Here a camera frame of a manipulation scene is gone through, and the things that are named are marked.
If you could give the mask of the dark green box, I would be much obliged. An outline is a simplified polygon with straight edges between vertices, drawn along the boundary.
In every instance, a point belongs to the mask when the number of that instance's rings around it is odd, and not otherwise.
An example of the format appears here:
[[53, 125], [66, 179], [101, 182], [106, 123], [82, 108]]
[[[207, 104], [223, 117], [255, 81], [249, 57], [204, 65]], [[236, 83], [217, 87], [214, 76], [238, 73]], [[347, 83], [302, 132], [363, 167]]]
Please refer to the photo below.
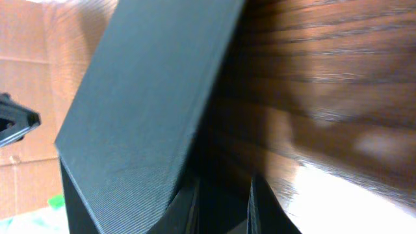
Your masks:
[[243, 5], [118, 3], [55, 141], [95, 231], [145, 233], [161, 219]]

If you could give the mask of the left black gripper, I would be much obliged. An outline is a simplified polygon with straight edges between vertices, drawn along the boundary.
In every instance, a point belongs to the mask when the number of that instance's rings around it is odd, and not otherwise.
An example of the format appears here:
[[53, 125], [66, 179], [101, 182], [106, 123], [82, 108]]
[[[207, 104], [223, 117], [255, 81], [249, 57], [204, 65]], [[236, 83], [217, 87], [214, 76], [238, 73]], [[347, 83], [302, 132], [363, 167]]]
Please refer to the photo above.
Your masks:
[[1, 147], [19, 142], [42, 124], [40, 115], [1, 93]]

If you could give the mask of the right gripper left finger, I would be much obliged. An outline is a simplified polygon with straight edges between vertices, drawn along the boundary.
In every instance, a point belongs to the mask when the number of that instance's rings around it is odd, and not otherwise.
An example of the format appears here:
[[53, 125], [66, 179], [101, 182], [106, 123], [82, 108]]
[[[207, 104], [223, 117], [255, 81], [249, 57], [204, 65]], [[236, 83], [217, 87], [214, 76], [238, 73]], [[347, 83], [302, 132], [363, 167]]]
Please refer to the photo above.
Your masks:
[[199, 182], [184, 186], [162, 218], [147, 234], [197, 234], [199, 225]]

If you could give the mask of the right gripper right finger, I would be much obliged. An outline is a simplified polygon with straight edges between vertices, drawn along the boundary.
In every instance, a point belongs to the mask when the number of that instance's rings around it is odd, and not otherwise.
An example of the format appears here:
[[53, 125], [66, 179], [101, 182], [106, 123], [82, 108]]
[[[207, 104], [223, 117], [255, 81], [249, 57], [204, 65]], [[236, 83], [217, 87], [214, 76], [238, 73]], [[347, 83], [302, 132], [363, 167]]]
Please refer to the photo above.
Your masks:
[[266, 179], [252, 177], [247, 234], [301, 234], [278, 202]]

